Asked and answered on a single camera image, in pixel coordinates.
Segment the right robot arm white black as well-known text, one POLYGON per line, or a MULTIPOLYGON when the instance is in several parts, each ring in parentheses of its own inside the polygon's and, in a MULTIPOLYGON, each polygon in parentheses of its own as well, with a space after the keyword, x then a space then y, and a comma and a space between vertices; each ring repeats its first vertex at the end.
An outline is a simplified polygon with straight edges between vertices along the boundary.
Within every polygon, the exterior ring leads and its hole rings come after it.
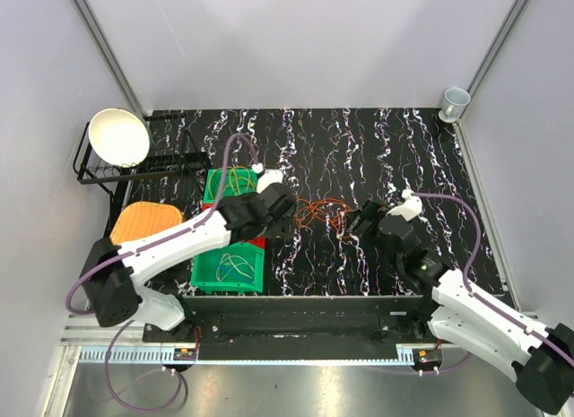
POLYGON ((471 282, 423 246, 413 226, 423 193, 405 191, 404 201, 386 209, 367 202, 345 217, 352 237, 375 245, 406 287, 421 301, 407 319, 418 342, 432 336, 489 363, 540 411, 557 415, 573 397, 573 330, 549 327, 471 282))

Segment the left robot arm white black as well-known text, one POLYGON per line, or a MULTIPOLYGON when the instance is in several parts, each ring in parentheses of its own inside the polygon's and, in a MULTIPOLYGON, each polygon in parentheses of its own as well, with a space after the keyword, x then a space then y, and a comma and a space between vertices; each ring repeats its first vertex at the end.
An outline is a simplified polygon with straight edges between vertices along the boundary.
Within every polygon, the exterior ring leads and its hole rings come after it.
POLYGON ((174 265, 241 241, 275 238, 292 220, 297 199, 282 183, 260 192, 227 196, 187 222, 123 244, 108 237, 91 247, 80 279, 99 326, 134 320, 160 328, 173 341, 194 329, 179 299, 146 287, 174 265))

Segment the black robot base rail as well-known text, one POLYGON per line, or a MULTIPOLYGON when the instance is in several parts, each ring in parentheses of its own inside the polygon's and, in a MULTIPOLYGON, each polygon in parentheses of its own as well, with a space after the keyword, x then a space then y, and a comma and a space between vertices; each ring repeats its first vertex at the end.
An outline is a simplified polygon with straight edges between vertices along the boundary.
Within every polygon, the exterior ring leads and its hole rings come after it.
POLYGON ((433 347, 414 320, 416 296, 227 297, 184 300, 199 331, 199 360, 272 364, 399 359, 398 345, 433 347))

